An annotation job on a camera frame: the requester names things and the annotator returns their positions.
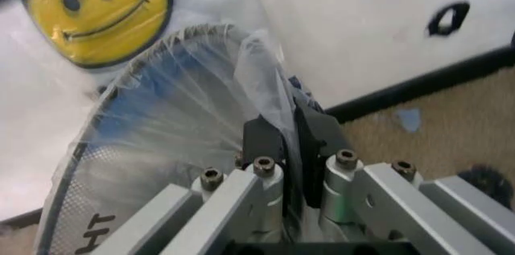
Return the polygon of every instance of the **smiley face mouth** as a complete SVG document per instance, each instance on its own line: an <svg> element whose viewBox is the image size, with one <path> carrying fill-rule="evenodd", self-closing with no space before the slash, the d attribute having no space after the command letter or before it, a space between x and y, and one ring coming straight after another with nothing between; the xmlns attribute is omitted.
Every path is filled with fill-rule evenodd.
<svg viewBox="0 0 515 255"><path fill-rule="evenodd" d="M116 26L117 24L120 24L122 21L126 20L127 18L129 18L141 6L143 6L145 3L149 3L149 2L150 2L149 0L139 0L136 5L132 6L131 9L129 9L122 16L118 17L116 20L112 21L111 23L109 23L107 25L103 25L101 27L97 27L97 28L94 28L94 29L91 29L91 30L85 31L85 32L71 33L71 32L63 31L63 37L67 41L71 41L73 39L82 38L82 37L89 37L89 36L92 36L92 35L95 35L95 34L98 34L98 33L104 32L104 31L107 31L107 30L113 28L114 26Z"/></svg>

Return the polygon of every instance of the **black baseboard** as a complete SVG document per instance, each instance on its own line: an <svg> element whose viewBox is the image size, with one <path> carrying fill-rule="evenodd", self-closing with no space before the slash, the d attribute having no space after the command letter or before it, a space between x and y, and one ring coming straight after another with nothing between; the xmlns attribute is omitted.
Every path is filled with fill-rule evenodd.
<svg viewBox="0 0 515 255"><path fill-rule="evenodd" d="M13 229L25 228L30 225L38 224L41 218L42 209L33 210L16 217L1 221L0 226L7 226Z"/></svg>
<svg viewBox="0 0 515 255"><path fill-rule="evenodd" d="M336 117L340 123L352 121L513 65L515 65L515 48L506 46L331 107L326 112Z"/></svg>

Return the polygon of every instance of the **black lettering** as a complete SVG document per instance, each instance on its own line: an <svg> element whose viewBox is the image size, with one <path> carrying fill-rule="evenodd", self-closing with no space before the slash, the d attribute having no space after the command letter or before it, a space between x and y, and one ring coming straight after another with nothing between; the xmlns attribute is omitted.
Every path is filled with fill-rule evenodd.
<svg viewBox="0 0 515 255"><path fill-rule="evenodd" d="M96 224L96 223L104 223L104 222L109 222L109 221L112 221L114 220L116 217L114 215L111 215L111 216L105 216L105 217L100 217L100 214L99 213L96 213L93 215L93 217L91 218L91 221L89 221L89 225L87 226L87 229L88 230L91 230L91 228L93 228L93 226Z"/></svg>
<svg viewBox="0 0 515 255"><path fill-rule="evenodd" d="M84 233L84 238L89 238L89 242L87 243L86 247L79 248L75 251L76 254L84 254L84 253L90 253L93 251L99 244L95 244L96 239L98 236L105 235L109 233L109 228L94 230L94 231L87 231Z"/></svg>
<svg viewBox="0 0 515 255"><path fill-rule="evenodd" d="M100 217L100 214L96 213L93 215L93 217L89 221L89 224L87 225L87 229L90 230L91 228L93 228L95 226L96 223L109 222L109 221L114 220L115 218L116 218L115 215ZM83 237L89 238L89 242L87 243L87 246L81 247L81 248L75 250L75 253L76 254L90 253L99 245L99 244L95 244L98 236L106 235L107 233L109 233L109 228L103 228L103 229L99 229L99 230L92 230L92 231L85 232Z"/></svg>

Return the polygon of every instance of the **bolt head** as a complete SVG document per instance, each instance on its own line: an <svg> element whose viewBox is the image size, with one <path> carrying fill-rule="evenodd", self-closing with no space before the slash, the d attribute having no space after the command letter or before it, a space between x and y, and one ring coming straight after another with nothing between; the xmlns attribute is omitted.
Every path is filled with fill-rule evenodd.
<svg viewBox="0 0 515 255"><path fill-rule="evenodd" d="M351 150L336 152L336 163L345 170L351 171L358 165L358 156Z"/></svg>
<svg viewBox="0 0 515 255"><path fill-rule="evenodd" d="M271 157L257 157L254 160L254 174L258 177L270 177L274 174L276 163Z"/></svg>
<svg viewBox="0 0 515 255"><path fill-rule="evenodd" d="M402 160L398 160L391 164L391 167L399 173L399 175L405 178L408 181L413 181L415 178L415 174L417 173L417 168L412 163L404 162Z"/></svg>
<svg viewBox="0 0 515 255"><path fill-rule="evenodd" d="M200 175L200 184L204 190L216 190L223 181L224 174L215 168L207 168Z"/></svg>
<svg viewBox="0 0 515 255"><path fill-rule="evenodd" d="M243 166L243 153L241 151L236 152L234 155L234 166L237 169L241 169Z"/></svg>

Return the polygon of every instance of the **yellow smiley face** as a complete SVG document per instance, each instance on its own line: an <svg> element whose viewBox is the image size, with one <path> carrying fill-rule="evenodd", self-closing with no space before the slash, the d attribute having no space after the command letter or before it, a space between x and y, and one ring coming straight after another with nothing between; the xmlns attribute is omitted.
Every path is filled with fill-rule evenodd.
<svg viewBox="0 0 515 255"><path fill-rule="evenodd" d="M126 61L166 28L172 0L26 0L59 52L84 68Z"/></svg>

